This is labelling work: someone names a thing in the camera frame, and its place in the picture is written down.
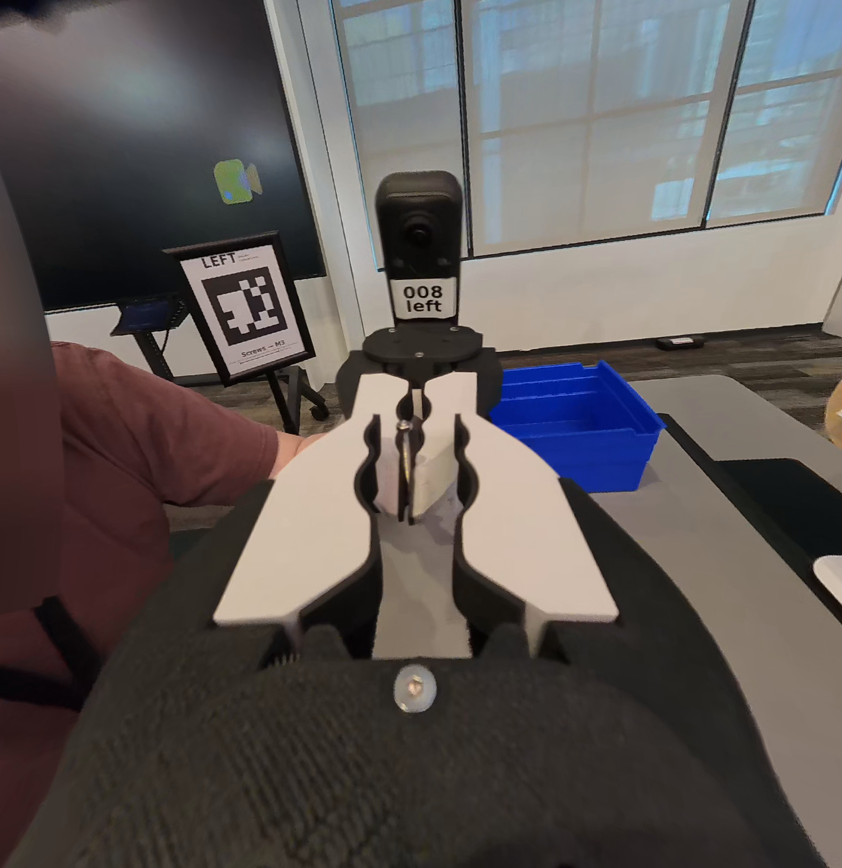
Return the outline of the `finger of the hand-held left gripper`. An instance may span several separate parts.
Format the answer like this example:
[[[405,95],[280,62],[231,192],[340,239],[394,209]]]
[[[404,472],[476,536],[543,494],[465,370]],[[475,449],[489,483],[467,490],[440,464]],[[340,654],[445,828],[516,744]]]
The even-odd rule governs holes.
[[[378,453],[375,462],[378,511],[397,518],[400,508],[400,454],[397,430],[404,421],[399,406],[408,396],[407,381],[389,374],[363,374],[348,423],[360,435],[378,419]]]
[[[420,518],[437,503],[458,476],[457,417],[477,410],[475,373],[449,373],[427,382],[424,396],[430,412],[420,425],[422,443],[413,457],[411,517]]]

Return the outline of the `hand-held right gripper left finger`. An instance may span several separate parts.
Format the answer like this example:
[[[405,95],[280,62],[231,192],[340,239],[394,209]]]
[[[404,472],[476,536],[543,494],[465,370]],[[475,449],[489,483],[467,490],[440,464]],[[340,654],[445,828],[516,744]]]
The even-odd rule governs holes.
[[[344,422],[299,452],[276,476],[213,613],[221,627],[277,624],[299,639],[331,617],[339,593],[360,590],[375,562],[363,472],[380,446],[380,416]]]

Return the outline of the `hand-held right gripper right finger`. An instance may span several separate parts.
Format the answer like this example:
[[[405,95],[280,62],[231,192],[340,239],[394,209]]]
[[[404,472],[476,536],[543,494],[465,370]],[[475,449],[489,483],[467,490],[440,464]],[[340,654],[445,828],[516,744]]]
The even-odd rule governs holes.
[[[502,625],[542,642],[554,623],[614,623],[615,599],[560,478],[485,419],[455,419],[453,599],[472,642]]]

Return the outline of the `small metal bolt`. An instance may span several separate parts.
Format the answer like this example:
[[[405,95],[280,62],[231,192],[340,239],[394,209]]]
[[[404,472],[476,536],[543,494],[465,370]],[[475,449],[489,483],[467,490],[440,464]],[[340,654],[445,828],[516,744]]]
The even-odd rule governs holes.
[[[400,436],[396,432],[395,445],[398,453],[398,491],[399,496],[405,504],[412,500],[412,485],[414,479],[415,456],[417,446],[418,423],[417,417],[412,417],[414,420],[414,429],[405,436]]]

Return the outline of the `blue plastic parts bin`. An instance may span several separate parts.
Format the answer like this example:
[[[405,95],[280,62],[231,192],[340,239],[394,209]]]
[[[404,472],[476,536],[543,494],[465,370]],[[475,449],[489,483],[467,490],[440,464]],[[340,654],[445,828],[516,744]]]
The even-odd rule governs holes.
[[[491,420],[589,493],[636,491],[666,428],[604,361],[504,371]]]

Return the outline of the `person's left forearm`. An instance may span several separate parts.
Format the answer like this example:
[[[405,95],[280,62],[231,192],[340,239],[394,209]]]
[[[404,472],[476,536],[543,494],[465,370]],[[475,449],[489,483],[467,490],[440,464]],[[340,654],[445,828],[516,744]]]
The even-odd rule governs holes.
[[[318,442],[322,439],[326,434],[318,433],[315,435],[311,435],[310,437],[300,437],[297,435],[291,435],[285,432],[277,432],[277,453],[275,456],[274,465],[272,470],[268,475],[269,480],[275,480],[275,478],[285,469],[285,466],[293,461],[297,455],[299,455],[303,450],[312,446],[314,443]]]

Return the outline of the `framed marker sign on stand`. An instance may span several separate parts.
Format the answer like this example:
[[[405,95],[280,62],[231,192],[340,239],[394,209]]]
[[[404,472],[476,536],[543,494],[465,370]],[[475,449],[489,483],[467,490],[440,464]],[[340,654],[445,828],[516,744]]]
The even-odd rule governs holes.
[[[316,356],[277,231],[163,250],[224,387],[263,377],[286,433],[297,435],[285,369]]]

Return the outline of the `person in maroon shirt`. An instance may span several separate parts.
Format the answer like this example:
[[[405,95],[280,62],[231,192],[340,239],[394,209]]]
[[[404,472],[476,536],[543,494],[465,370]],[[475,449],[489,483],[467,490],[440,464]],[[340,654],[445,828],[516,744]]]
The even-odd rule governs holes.
[[[164,505],[232,506],[273,478],[299,439],[79,344],[57,366],[65,496],[58,597],[105,660],[174,566]],[[71,672],[31,609],[0,614],[0,667]],[[0,866],[45,798],[69,709],[0,699]]]

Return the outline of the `large gridded window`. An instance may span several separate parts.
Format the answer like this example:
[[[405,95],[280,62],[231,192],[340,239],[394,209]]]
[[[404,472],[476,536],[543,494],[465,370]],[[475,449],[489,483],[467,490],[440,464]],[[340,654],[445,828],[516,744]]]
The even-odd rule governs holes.
[[[445,170],[475,258],[827,213],[842,1],[331,2],[375,192]]]

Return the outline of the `white base sheet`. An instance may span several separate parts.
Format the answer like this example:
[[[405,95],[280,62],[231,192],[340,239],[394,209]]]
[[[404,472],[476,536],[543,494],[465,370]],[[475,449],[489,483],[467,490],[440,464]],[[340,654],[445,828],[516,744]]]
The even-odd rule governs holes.
[[[814,561],[814,574],[826,591],[842,607],[842,556],[823,556]]]

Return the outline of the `dark wall screen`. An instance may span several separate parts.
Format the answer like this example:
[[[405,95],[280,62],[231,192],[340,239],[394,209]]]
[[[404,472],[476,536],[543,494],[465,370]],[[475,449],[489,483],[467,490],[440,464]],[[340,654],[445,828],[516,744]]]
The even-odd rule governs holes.
[[[46,311],[171,293],[278,232],[326,273],[263,2],[0,2],[0,170]]]

